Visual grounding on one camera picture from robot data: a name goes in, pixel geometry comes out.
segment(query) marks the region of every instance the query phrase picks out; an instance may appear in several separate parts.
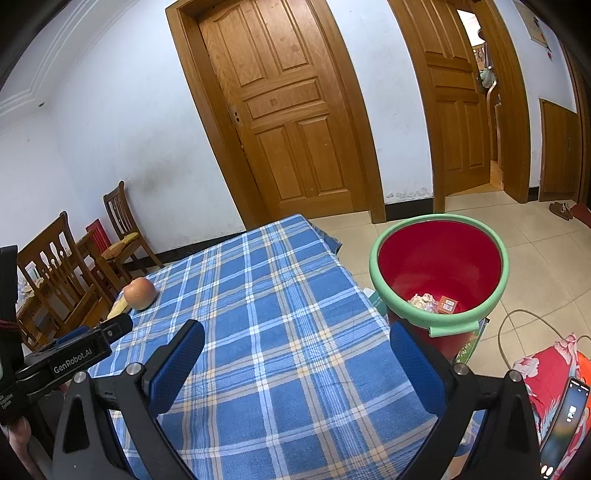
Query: slipper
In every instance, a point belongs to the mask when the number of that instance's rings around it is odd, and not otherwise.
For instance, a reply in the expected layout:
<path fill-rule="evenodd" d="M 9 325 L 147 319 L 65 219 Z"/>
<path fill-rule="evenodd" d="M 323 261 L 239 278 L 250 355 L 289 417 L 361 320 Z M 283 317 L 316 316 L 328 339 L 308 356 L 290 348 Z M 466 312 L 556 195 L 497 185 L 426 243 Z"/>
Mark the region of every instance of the slipper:
<path fill-rule="evenodd" d="M 550 203 L 548 209 L 555 215 L 559 216 L 564 220 L 570 220 L 573 217 L 573 214 L 570 213 L 569 208 L 566 206 L 566 203 L 554 202 Z"/>

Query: cable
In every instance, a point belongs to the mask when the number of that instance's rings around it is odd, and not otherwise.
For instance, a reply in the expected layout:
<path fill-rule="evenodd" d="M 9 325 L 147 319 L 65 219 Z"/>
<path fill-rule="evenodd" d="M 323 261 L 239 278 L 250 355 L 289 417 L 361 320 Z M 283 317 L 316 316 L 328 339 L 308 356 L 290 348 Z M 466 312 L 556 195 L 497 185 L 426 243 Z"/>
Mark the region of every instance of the cable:
<path fill-rule="evenodd" d="M 499 345 L 499 351 L 501 353 L 501 357 L 503 358 L 503 361 L 505 362 L 505 365 L 507 366 L 507 368 L 509 370 L 511 370 L 511 366 L 509 365 L 509 361 L 507 360 L 507 357 L 505 356 L 505 352 L 503 352 L 503 347 L 501 346 L 501 330 L 503 329 L 503 325 L 505 324 L 505 322 L 507 321 L 508 318 L 511 317 L 511 315 L 513 315 L 514 313 L 517 312 L 524 312 L 524 313 L 529 313 L 530 315 L 533 315 L 534 317 L 536 317 L 538 320 L 541 320 L 542 322 L 544 322 L 547 326 L 549 326 L 552 330 L 554 330 L 554 333 L 556 333 L 556 335 L 558 335 L 560 338 L 562 338 L 562 340 L 565 340 L 565 338 L 561 335 L 561 333 L 556 330 L 552 325 L 550 325 L 548 322 L 546 322 L 542 317 L 540 317 L 539 315 L 536 315 L 534 312 L 530 312 L 529 310 L 524 310 L 524 309 L 515 309 L 512 310 L 511 312 L 509 312 L 505 318 L 503 319 L 503 321 L 501 322 L 501 326 L 499 327 L 499 332 L 496 334 L 496 341 Z M 581 338 L 586 338 L 588 340 L 591 340 L 591 336 L 589 335 L 581 335 L 578 339 L 577 339 L 577 343 L 579 343 L 579 340 L 581 340 Z"/>

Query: red object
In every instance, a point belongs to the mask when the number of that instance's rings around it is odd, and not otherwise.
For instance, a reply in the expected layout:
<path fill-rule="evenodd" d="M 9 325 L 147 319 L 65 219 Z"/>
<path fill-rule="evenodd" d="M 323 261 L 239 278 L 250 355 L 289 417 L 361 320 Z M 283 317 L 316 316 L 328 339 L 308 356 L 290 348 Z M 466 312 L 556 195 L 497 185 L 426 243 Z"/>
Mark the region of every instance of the red object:
<path fill-rule="evenodd" d="M 579 361 L 579 377 L 586 385 L 591 383 L 591 362 L 581 352 L 577 352 Z M 587 400 L 587 408 L 591 411 L 591 397 Z"/>
<path fill-rule="evenodd" d="M 399 320 L 400 317 L 392 310 L 388 309 L 388 323 L 392 325 Z M 468 332 L 461 333 L 459 335 L 432 338 L 429 336 L 428 330 L 414 325 L 413 327 L 423 342 L 433 345 L 448 360 L 455 358 L 457 353 L 464 347 L 464 345 L 468 343 L 470 337 L 472 336 L 472 332 Z"/>
<path fill-rule="evenodd" d="M 86 227 L 87 232 L 92 232 L 92 239 L 95 241 L 95 245 L 101 254 L 111 246 L 111 241 L 107 236 L 105 229 L 103 228 L 99 219 L 96 219 L 89 226 Z"/>
<path fill-rule="evenodd" d="M 546 436 L 552 424 L 569 377 L 583 379 L 583 371 L 587 371 L 587 365 L 581 363 L 581 359 L 589 362 L 584 355 L 578 353 L 574 335 L 568 335 L 565 340 L 557 340 L 546 350 L 526 356 L 513 364 L 513 369 L 517 370 L 524 379 L 531 406 L 537 413 L 535 425 L 538 430 L 538 440 Z M 583 415 L 553 478 L 561 477 L 588 434 L 589 427 L 587 412 Z"/>
<path fill-rule="evenodd" d="M 450 220 L 414 223 L 395 231 L 383 243 L 378 266 L 386 283 L 404 300 L 430 293 L 456 299 L 454 313 L 472 310 L 495 291 L 502 272 L 501 254 L 478 228 Z M 398 319 L 388 312 L 391 323 Z M 471 332 L 424 340 L 446 358 L 456 355 Z"/>
<path fill-rule="evenodd" d="M 570 213 L 591 228 L 591 212 L 584 203 L 577 203 L 577 205 L 570 209 Z"/>

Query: small box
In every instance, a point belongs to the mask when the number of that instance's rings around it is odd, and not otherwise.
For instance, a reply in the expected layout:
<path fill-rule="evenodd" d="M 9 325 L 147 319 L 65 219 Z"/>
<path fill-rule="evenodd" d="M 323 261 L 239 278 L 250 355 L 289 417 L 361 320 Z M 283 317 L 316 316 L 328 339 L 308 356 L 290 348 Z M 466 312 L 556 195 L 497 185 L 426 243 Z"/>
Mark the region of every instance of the small box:
<path fill-rule="evenodd" d="M 441 300 L 437 304 L 437 311 L 439 313 L 451 314 L 456 310 L 457 300 L 450 299 L 446 296 L 441 296 Z"/>

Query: smartphone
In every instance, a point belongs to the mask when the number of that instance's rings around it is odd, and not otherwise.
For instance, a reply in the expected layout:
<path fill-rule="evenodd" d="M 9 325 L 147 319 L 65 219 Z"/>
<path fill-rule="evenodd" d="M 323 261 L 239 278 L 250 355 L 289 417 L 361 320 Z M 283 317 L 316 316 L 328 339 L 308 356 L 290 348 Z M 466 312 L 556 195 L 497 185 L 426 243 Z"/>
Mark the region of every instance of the smartphone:
<path fill-rule="evenodd" d="M 562 401 L 557 413 L 554 415 L 552 425 L 542 442 L 541 478 L 550 480 L 562 461 L 566 450 L 579 422 L 583 417 L 585 405 L 589 398 L 589 387 L 581 380 L 570 377 Z"/>

